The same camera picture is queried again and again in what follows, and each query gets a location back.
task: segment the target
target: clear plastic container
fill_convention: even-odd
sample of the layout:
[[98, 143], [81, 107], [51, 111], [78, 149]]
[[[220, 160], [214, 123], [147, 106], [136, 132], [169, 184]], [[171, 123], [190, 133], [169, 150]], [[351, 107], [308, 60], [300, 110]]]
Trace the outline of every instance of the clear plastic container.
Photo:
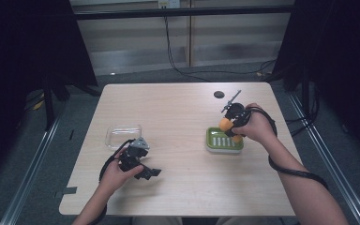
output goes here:
[[138, 139], [142, 136], [140, 125], [113, 125], [107, 129], [105, 144], [110, 150], [117, 150], [129, 139]]

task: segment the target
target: metal rail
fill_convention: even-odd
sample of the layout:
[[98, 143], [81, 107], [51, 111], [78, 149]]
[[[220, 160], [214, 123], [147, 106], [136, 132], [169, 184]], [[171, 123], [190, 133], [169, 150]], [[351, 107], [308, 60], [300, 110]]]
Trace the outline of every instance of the metal rail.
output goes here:
[[66, 105], [67, 105], [67, 102], [63, 103], [51, 128], [49, 130], [45, 131], [45, 134], [43, 135], [43, 138], [39, 144], [39, 147], [37, 148], [37, 152], [36, 152], [33, 160], [31, 161], [31, 164], [30, 164], [24, 178], [22, 179], [22, 182], [21, 182], [19, 188], [17, 189], [16, 194], [14, 195], [13, 199], [11, 200], [10, 205], [7, 208], [7, 211], [5, 212], [4, 216], [2, 217], [0, 225], [16, 224], [16, 221], [19, 218], [21, 211], [23, 210], [23, 206], [24, 206], [25, 201], [28, 197], [28, 194], [31, 190], [31, 187], [34, 183], [34, 180], [37, 177], [38, 170], [40, 168], [42, 160], [44, 159], [46, 152], [49, 148], [49, 145], [51, 144], [51, 141], [55, 134], [55, 131], [58, 128], [60, 119], [66, 108]]
[[[303, 108], [300, 100], [293, 94], [289, 94], [291, 102], [296, 109], [297, 114], [300, 118], [303, 118], [305, 115], [303, 113]], [[308, 121], [302, 120], [304, 126], [308, 125]], [[338, 189], [343, 195], [344, 200], [349, 205], [352, 213], [354, 214], [356, 220], [360, 224], [360, 199], [353, 190], [352, 186], [344, 176], [343, 172], [339, 168], [335, 159], [333, 158], [329, 148], [326, 146], [323, 138], [321, 137], [318, 130], [314, 127], [313, 124], [306, 127], [309, 137], [314, 142], [319, 154], [322, 157], [323, 162], [326, 165], [326, 168], [331, 173], [332, 178], [337, 184]]]

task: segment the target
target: wooden table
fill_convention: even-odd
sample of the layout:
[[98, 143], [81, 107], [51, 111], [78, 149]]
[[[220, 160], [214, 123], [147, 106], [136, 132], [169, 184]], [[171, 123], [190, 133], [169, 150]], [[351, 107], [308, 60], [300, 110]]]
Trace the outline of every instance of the wooden table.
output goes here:
[[[276, 120], [278, 137], [300, 160], [274, 93], [263, 82], [110, 84], [104, 88], [68, 182], [76, 194], [63, 197], [60, 212], [78, 215], [98, 186], [98, 174], [113, 154], [104, 144], [112, 124], [140, 124], [150, 145], [142, 162], [161, 169], [150, 180], [130, 178], [108, 202], [117, 216], [294, 216], [277, 172], [262, 146], [248, 138], [239, 155], [206, 150], [205, 134], [235, 102], [257, 102]], [[215, 98], [222, 91], [225, 98]]]

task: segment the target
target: green container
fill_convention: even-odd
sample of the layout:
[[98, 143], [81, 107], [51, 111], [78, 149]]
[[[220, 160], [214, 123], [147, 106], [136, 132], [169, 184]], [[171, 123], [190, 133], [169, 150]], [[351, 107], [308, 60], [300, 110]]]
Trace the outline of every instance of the green container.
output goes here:
[[244, 141], [234, 142], [218, 127], [206, 130], [206, 149], [214, 153], [240, 153], [244, 148]]

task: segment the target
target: gray floor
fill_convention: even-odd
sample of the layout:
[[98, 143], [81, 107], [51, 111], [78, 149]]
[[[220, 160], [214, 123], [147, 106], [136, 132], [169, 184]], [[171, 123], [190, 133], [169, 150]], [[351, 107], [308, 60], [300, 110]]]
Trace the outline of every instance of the gray floor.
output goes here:
[[[182, 70], [230, 70], [245, 73], [259, 68], [260, 63], [183, 68]], [[259, 82], [261, 79], [256, 73], [204, 72], [193, 74], [193, 76], [204, 78], [210, 82]], [[204, 82], [196, 78], [185, 77], [173, 69], [98, 76], [97, 80], [99, 83], [97, 89], [99, 90], [102, 90], [107, 83]], [[283, 90], [281, 81], [272, 82], [271, 86], [285, 119], [297, 118], [289, 94]], [[20, 214], [12, 220], [11, 224], [69, 224], [74, 219], [74, 217], [60, 215], [58, 206], [61, 199], [55, 198], [55, 193], [67, 186], [83, 138], [98, 104], [98, 97], [91, 97], [73, 87], [69, 87], [68, 90], [71, 92], [71, 98], [67, 103], [54, 102], [57, 111], [64, 107], [60, 122], [44, 159], [41, 161], [36, 179], [32, 182], [29, 192], [26, 193], [27, 198], [25, 198]], [[321, 99], [321, 108], [314, 125], [322, 134], [339, 167], [360, 198], [360, 145], [352, 134], [343, 131], [338, 117], [330, 106], [325, 104], [324, 98]], [[44, 126], [43, 107], [37, 111], [27, 111], [24, 114], [22, 125], [18, 129], [17, 137], [13, 140], [11, 149], [7, 151], [7, 155], [2, 161], [0, 166], [0, 221], [38, 149], [44, 135]], [[301, 123], [289, 124], [290, 131], [300, 127]], [[327, 181], [331, 193], [340, 203], [350, 223], [359, 224], [308, 134], [303, 131], [293, 137], [293, 140], [303, 163], [312, 172], [319, 174]], [[211, 224], [209, 222], [211, 222], [209, 219], [203, 218], [187, 220], [187, 224]], [[294, 222], [293, 218], [285, 219], [285, 224], [294, 224]], [[128, 218], [105, 217], [103, 224], [128, 224]]]

